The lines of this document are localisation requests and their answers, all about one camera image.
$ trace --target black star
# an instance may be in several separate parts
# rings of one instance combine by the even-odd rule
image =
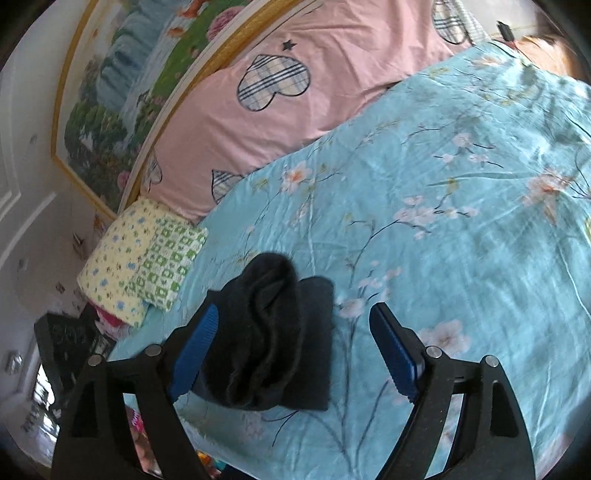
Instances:
[[[291,39],[289,39],[288,41],[283,42],[283,51],[289,50],[291,51],[291,49],[293,47],[295,47],[297,45],[297,43],[293,43],[291,41]]]

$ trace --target window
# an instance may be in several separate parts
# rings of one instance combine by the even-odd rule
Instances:
[[[49,414],[49,405],[54,400],[55,396],[51,391],[51,384],[41,365],[37,373],[35,388],[33,389],[33,406],[25,419],[25,423],[22,425],[23,430],[27,433],[34,433],[37,427],[41,434],[48,436],[55,443],[60,428],[55,422],[55,419]]]

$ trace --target green patterned pillow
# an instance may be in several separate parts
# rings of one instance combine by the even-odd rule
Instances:
[[[158,224],[144,260],[126,290],[169,312],[205,243],[207,229],[172,219],[159,220]]]

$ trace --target yellow pillow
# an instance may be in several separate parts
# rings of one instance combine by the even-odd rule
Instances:
[[[94,304],[135,327],[144,321],[147,304],[125,286],[139,269],[156,221],[165,216],[187,222],[166,205],[140,197],[111,224],[78,275],[78,285]]]

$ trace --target white wall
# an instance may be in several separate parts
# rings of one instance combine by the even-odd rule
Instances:
[[[41,314],[71,309],[72,289],[82,267],[71,246],[72,232],[92,235],[94,209],[50,158],[58,79],[86,4],[86,0],[57,0],[27,32],[0,73],[2,361],[13,349],[23,357],[27,352],[33,355],[29,348],[33,324]],[[57,281],[66,287],[64,295],[56,291]],[[29,394],[30,385],[25,383],[19,375],[8,376],[0,364],[0,420],[6,420],[2,405],[22,404]]]
[[[508,24],[515,38],[549,33],[548,22],[533,0],[462,0],[493,38],[500,37],[497,21]]]

